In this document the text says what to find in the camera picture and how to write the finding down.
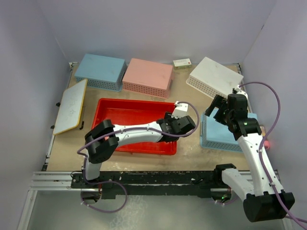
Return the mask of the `white perforated basket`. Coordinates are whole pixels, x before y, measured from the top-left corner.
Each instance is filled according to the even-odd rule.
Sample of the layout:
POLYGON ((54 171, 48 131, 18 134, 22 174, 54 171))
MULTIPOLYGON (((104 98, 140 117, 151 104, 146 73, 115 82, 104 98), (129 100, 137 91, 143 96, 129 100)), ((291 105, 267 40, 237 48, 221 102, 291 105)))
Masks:
POLYGON ((243 76, 228 67, 205 57, 190 73, 186 84, 214 98, 226 98, 242 82, 243 76))

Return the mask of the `pink perforated basket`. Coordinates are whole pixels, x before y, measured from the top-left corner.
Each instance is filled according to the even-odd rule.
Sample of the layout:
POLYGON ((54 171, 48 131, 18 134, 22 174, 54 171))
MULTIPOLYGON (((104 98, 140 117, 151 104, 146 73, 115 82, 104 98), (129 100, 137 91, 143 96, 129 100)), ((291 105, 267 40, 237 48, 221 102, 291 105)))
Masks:
POLYGON ((173 76, 171 65, 132 58, 122 80, 123 90, 167 99, 173 76))

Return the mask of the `red plastic tray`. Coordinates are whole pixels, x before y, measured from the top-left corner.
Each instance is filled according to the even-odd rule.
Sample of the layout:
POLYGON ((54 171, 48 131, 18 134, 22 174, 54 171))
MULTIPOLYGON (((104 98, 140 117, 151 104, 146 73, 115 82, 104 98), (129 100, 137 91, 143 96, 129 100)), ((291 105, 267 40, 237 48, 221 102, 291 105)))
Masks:
MULTIPOLYGON (((172 113, 174 108, 174 103, 169 102, 101 98, 97 104, 92 128, 106 119, 110 119, 112 124, 117 125, 130 126, 146 124, 164 118, 165 113, 172 113)), ((143 142, 118 147, 117 151, 175 155, 177 152, 177 143, 143 142)))

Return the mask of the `light blue perforated basket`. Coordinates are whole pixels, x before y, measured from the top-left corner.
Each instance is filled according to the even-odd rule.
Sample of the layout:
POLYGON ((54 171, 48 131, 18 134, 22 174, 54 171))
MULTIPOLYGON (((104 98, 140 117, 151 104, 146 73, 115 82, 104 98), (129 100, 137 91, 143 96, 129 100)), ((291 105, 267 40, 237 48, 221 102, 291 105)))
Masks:
POLYGON ((119 92, 127 69, 124 59, 85 54, 74 74, 77 82, 87 79, 87 86, 119 92))

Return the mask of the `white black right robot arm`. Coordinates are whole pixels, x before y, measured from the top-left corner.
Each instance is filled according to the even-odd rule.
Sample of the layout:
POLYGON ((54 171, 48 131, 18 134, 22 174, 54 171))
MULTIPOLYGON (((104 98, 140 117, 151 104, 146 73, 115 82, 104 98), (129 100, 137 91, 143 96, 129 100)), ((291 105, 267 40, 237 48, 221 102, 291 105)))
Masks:
POLYGON ((243 202, 250 222, 283 219, 295 203, 294 195, 285 192, 276 177, 265 148, 261 145, 260 125, 248 117, 248 100, 245 93, 230 94, 227 98, 216 95, 205 115, 214 108, 215 121, 228 127, 241 147, 248 162, 252 182, 244 179, 232 164, 217 165, 213 182, 217 187, 229 186, 243 202))

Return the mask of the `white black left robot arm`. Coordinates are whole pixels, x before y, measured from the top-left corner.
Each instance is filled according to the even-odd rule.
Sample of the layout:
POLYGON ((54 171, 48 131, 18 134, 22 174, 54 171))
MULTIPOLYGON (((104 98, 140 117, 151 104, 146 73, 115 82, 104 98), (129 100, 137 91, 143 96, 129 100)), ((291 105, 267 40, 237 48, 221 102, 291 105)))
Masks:
POLYGON ((121 126, 112 124, 110 119, 102 121, 89 131, 85 145, 77 151, 84 154, 82 183, 88 188, 97 186, 102 163, 109 160, 116 148, 137 143, 176 142, 181 137, 191 135, 198 127, 189 116, 174 118, 166 115, 163 119, 142 125, 121 126))

